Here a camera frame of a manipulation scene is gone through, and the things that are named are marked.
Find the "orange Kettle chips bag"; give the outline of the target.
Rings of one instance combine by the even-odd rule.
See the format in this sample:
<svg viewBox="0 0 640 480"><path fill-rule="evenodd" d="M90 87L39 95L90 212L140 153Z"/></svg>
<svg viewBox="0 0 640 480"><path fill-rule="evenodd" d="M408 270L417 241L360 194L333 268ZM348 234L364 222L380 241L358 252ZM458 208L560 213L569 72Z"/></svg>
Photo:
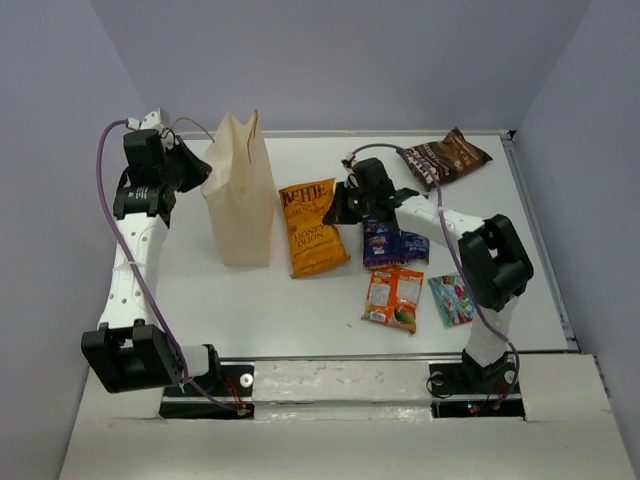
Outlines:
<svg viewBox="0 0 640 480"><path fill-rule="evenodd" d="M338 229L323 222L334 198L335 179L307 182L279 190L292 267L303 278L350 260Z"/></svg>

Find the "cream paper bag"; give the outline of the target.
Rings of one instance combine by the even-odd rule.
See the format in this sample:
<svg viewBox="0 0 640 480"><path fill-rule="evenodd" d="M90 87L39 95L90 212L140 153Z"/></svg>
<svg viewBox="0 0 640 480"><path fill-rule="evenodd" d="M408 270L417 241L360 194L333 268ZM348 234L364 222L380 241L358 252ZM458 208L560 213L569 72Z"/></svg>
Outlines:
<svg viewBox="0 0 640 480"><path fill-rule="evenodd" d="M270 264L272 225L277 203L262 116L247 123L224 115L204 161L212 173L201 185L217 255L228 267Z"/></svg>

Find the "blue purple candy bag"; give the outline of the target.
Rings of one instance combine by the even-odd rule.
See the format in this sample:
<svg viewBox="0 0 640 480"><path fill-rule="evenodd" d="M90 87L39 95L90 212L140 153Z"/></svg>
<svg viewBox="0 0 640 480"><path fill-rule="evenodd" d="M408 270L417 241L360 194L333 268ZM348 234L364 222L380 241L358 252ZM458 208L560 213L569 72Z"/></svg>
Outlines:
<svg viewBox="0 0 640 480"><path fill-rule="evenodd" d="M376 270L429 262L430 243L421 235L394 229L366 217L363 227L363 267Z"/></svg>

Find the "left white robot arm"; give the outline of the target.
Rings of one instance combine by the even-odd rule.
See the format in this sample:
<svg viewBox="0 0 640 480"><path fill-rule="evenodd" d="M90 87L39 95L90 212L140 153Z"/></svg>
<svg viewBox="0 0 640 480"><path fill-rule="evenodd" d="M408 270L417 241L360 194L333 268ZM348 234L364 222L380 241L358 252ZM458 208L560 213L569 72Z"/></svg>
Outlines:
<svg viewBox="0 0 640 480"><path fill-rule="evenodd" d="M200 186L211 168L165 126L135 127L123 137L127 161L113 201L96 179L103 213L116 239L105 308L81 351L110 393L179 386L215 392L221 370L215 348L182 346L155 299L161 251L179 193Z"/></svg>

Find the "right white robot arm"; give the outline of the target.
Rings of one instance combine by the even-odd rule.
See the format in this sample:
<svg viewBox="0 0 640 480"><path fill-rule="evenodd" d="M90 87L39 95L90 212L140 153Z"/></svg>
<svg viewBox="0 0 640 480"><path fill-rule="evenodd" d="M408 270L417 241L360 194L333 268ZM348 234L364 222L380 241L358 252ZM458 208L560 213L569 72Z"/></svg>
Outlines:
<svg viewBox="0 0 640 480"><path fill-rule="evenodd" d="M508 338L513 311L534 274L511 220L496 214L482 219L444 207L409 188L398 189L377 158L343 160L348 176L337 183L324 223L351 225L372 217L448 248L471 296L471 333L457 363L433 364L434 397L480 395L503 385L509 394L519 373L519 357Z"/></svg>

